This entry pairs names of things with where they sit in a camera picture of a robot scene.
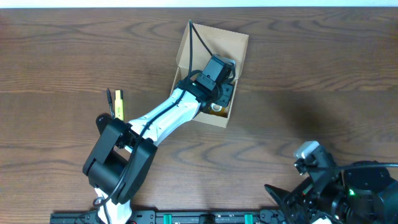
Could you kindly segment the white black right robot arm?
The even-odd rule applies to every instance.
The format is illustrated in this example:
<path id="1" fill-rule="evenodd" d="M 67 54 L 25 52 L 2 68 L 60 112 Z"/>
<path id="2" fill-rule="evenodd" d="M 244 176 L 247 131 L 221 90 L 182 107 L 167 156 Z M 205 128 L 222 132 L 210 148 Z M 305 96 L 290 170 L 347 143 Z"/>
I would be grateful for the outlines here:
<path id="1" fill-rule="evenodd" d="M 295 163 L 308 177 L 293 191 L 266 184 L 287 223 L 397 223 L 397 180 L 392 163 L 359 161 L 348 166 Z"/>

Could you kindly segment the black ballpoint pen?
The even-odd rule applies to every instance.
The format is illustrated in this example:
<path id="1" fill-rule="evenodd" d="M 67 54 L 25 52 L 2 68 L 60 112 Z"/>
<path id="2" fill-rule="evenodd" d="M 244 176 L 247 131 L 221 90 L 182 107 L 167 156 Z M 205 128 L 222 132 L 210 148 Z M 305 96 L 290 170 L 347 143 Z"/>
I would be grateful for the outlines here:
<path id="1" fill-rule="evenodd" d="M 106 90 L 106 96 L 107 96 L 107 101 L 108 101 L 111 117 L 114 119 L 115 112 L 114 112 L 114 106 L 113 106 L 113 99 L 112 99 L 112 94 L 111 94 L 111 91 L 109 88 Z"/>

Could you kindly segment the yellow tape roll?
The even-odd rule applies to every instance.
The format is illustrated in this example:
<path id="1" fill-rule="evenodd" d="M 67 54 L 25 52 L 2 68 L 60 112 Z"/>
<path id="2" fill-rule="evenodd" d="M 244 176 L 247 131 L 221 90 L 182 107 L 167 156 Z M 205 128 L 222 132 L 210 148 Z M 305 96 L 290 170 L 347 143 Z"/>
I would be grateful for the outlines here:
<path id="1" fill-rule="evenodd" d="M 214 103 L 211 104 L 209 114 L 221 117 L 228 117 L 228 109 Z"/>

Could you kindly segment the brown cardboard box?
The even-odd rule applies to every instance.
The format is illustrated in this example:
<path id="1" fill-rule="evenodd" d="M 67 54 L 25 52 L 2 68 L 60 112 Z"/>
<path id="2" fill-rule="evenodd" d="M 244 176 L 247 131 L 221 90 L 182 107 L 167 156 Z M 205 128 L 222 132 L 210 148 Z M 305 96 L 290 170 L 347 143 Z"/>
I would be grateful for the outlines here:
<path id="1" fill-rule="evenodd" d="M 200 35 L 200 37 L 197 37 L 193 34 L 193 69 L 203 70 L 211 58 L 210 52 L 234 60 L 236 62 L 235 78 L 231 84 L 237 87 L 238 79 L 243 70 L 249 36 L 201 24 L 194 24 L 193 26 Z M 177 71 L 172 84 L 173 86 L 188 74 L 189 34 L 189 26 L 186 26 L 177 53 Z M 227 107 L 221 109 L 219 112 L 215 112 L 214 110 L 199 112 L 193 120 L 222 128 L 227 127 L 233 108 L 235 92 L 236 90 L 232 91 L 232 99 Z"/>

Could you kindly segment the yellow highlighter marker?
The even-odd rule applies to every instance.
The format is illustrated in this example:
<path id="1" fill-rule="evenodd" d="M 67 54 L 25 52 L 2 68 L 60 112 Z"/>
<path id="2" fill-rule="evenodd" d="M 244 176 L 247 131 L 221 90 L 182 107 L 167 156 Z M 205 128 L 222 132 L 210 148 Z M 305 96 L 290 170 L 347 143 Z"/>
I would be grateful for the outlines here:
<path id="1" fill-rule="evenodd" d="M 124 121 L 124 98 L 122 90 L 115 91 L 114 104 L 115 104 L 115 117 Z"/>

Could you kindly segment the black glossy tape dispenser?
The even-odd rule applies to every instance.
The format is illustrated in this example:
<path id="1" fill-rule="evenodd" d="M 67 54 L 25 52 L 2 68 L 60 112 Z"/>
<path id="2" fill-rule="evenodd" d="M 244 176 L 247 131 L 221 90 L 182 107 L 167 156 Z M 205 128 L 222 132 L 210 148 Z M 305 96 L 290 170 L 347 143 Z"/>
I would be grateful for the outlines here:
<path id="1" fill-rule="evenodd" d="M 113 117 L 110 114 L 103 113 L 96 118 L 96 127 L 98 132 L 102 135 L 107 125 L 112 121 Z"/>

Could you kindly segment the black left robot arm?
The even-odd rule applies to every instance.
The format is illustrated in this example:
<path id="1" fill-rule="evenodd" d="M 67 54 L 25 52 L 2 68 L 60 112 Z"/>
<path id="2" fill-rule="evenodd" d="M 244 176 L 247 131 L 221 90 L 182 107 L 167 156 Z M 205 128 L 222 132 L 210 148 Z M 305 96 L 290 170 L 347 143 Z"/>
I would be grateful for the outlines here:
<path id="1" fill-rule="evenodd" d="M 171 95 L 144 116 L 124 122 L 109 114 L 97 118 L 100 137 L 83 165 L 94 187 L 101 223 L 127 223 L 130 200 L 143 184 L 159 144 L 182 124 L 212 104 L 227 107 L 234 75 L 224 80 L 194 70 L 180 80 Z"/>

